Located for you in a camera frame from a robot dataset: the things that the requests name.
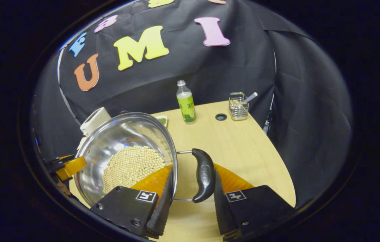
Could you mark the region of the green drink bottle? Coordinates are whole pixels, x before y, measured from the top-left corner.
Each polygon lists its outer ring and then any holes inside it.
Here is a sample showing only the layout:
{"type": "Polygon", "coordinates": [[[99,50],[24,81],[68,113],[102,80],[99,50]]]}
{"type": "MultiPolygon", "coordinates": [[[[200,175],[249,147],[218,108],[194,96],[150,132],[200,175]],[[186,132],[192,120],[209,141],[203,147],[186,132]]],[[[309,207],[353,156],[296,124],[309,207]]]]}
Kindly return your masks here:
{"type": "Polygon", "coordinates": [[[178,90],[176,98],[180,107],[181,115],[185,124],[193,124],[196,122],[196,109],[194,106],[193,95],[191,90],[186,86],[184,80],[177,82],[178,90]]]}

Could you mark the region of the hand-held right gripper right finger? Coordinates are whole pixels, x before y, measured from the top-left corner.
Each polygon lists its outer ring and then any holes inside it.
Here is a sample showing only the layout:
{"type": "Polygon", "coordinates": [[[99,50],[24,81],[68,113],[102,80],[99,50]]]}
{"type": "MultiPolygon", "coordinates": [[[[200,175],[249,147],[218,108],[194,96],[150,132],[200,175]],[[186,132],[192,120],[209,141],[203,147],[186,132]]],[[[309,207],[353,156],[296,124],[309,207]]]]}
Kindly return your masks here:
{"type": "Polygon", "coordinates": [[[267,185],[254,186],[225,167],[215,164],[213,197],[218,229],[224,241],[242,241],[265,234],[295,212],[267,185]]]}

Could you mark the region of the steel pot with black handle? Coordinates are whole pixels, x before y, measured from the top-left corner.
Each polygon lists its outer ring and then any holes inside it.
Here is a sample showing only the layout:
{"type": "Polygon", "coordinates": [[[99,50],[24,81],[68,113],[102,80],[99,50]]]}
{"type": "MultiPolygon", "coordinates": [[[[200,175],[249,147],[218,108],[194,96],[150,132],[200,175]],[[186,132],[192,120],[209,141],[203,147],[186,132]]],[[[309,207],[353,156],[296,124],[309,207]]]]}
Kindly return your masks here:
{"type": "Polygon", "coordinates": [[[92,206],[107,191],[103,174],[113,155],[132,147],[148,147],[172,166],[172,199],[178,186],[179,154],[192,154],[197,161],[198,191],[191,199],[194,203],[207,200],[216,186],[216,171],[210,156],[199,149],[178,151],[167,128],[154,116],[142,112],[129,112],[109,119],[96,128],[81,144],[75,158],[84,158],[86,166],[75,174],[75,184],[84,201],[92,206]]]}

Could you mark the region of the white toaster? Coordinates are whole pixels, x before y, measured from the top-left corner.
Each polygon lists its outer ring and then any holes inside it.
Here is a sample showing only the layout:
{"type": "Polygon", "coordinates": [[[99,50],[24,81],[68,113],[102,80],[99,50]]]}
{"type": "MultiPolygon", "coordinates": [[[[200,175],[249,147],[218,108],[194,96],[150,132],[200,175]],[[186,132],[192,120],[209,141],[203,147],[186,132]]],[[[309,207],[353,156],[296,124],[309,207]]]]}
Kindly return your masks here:
{"type": "Polygon", "coordinates": [[[81,126],[80,126],[81,132],[83,133],[83,135],[85,137],[88,137],[100,125],[104,124],[105,122],[109,121],[110,119],[111,119],[111,116],[110,116],[110,114],[108,113],[108,111],[104,107],[96,109],[81,124],[81,126]]]}

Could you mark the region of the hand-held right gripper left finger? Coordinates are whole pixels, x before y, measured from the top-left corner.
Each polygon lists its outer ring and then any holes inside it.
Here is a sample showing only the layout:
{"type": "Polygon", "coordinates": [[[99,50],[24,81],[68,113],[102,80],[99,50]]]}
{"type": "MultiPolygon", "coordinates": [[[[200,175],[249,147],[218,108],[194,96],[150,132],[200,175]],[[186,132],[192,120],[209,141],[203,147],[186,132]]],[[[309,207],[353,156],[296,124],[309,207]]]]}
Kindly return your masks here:
{"type": "Polygon", "coordinates": [[[142,238],[158,239],[164,233],[173,193],[173,171],[168,165],[132,188],[117,186],[91,211],[100,218],[142,238]]]}

